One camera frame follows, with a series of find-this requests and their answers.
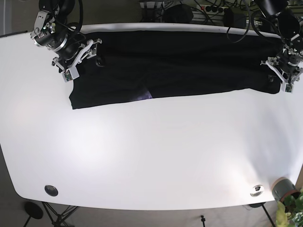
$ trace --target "plant pot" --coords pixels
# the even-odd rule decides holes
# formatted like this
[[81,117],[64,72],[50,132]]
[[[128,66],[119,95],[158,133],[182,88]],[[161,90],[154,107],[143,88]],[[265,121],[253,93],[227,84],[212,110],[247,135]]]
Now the plant pot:
[[300,195],[294,184],[285,177],[276,180],[271,187],[271,191],[275,200],[280,202],[284,202],[285,197],[289,195],[293,195],[295,198],[298,198]]

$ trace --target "black device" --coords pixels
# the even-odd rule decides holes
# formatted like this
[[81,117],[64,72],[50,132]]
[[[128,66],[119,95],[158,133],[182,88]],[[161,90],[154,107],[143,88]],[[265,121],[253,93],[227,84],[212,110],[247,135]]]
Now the black device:
[[103,67],[104,59],[97,52],[101,39],[87,40],[80,32],[83,24],[83,4],[80,5],[79,22],[67,24],[67,16],[72,12],[75,0],[40,0],[31,38],[38,47],[47,47],[59,57],[53,59],[53,66],[59,68],[64,80],[70,81],[79,77],[76,65],[84,59],[95,57],[96,65]]
[[292,92],[294,82],[303,72],[298,67],[303,60],[303,34],[300,22],[293,15],[286,0],[255,0],[255,3],[272,23],[272,27],[283,42],[278,55],[269,57],[261,64],[266,64],[279,76],[282,80],[282,90]]
[[240,8],[230,7],[225,9],[223,24],[225,27],[245,28],[247,12]]
[[179,4],[164,11],[163,20],[166,23],[188,24],[194,18],[191,7],[186,4]]

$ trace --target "black fabric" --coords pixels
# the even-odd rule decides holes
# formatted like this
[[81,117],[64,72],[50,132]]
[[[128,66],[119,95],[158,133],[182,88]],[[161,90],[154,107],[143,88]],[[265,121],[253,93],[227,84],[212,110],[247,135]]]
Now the black fabric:
[[226,34],[203,32],[97,32],[87,38],[102,39],[98,52],[104,55],[106,66],[97,67],[95,59],[77,66],[80,77],[74,80],[70,95],[73,109],[151,96],[245,88],[275,94],[280,90],[280,79],[260,62],[276,56],[281,43],[272,44],[259,36],[247,36],[236,44]]

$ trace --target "white tabletop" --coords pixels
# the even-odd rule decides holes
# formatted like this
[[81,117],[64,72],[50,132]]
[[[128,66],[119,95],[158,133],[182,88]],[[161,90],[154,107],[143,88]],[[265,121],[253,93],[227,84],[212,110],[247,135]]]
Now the white tabletop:
[[[157,25],[83,30],[123,26]],[[299,175],[303,81],[293,94],[246,89],[72,110],[73,82],[64,83],[51,66],[55,53],[36,47],[29,34],[1,38],[0,48],[0,143],[24,198],[108,209],[203,209],[271,201],[277,178],[295,183]],[[258,184],[264,193],[251,197]],[[47,195],[45,185],[58,196]]]

